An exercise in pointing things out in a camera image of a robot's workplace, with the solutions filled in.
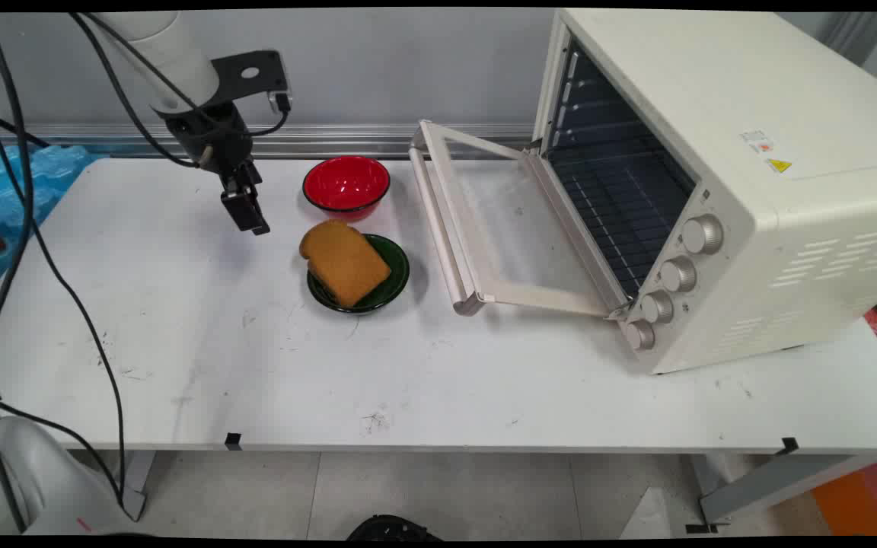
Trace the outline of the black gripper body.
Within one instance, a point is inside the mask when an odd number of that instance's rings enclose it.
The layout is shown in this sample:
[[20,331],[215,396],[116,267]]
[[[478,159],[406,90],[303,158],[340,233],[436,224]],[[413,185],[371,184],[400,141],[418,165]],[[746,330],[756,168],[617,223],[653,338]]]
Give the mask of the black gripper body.
[[253,139],[236,104],[209,105],[204,111],[212,121],[194,111],[167,115],[168,132],[192,161],[212,173],[233,173],[251,159]]

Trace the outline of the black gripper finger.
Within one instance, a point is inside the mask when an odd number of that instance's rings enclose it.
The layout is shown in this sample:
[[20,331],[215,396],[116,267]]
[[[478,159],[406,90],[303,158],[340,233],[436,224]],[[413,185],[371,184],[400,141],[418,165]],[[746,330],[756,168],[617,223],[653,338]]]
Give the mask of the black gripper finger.
[[237,188],[234,197],[237,226],[241,231],[251,231],[256,236],[270,232],[270,226],[264,218],[258,201],[257,185],[261,181],[261,176],[252,160],[241,163],[234,174]]
[[222,205],[241,231],[261,233],[261,208],[257,184],[261,183],[256,167],[237,167],[227,176],[221,176]]

